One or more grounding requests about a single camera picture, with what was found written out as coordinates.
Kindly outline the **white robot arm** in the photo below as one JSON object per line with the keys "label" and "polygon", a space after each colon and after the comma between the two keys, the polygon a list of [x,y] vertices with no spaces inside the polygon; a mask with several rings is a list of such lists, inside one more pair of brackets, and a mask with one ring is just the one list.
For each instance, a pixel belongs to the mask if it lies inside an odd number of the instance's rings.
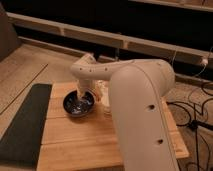
{"label": "white robot arm", "polygon": [[175,76],[160,59],[98,63],[86,54],[71,65],[86,86],[90,80],[109,82],[109,104],[125,171],[179,171],[161,97]]}

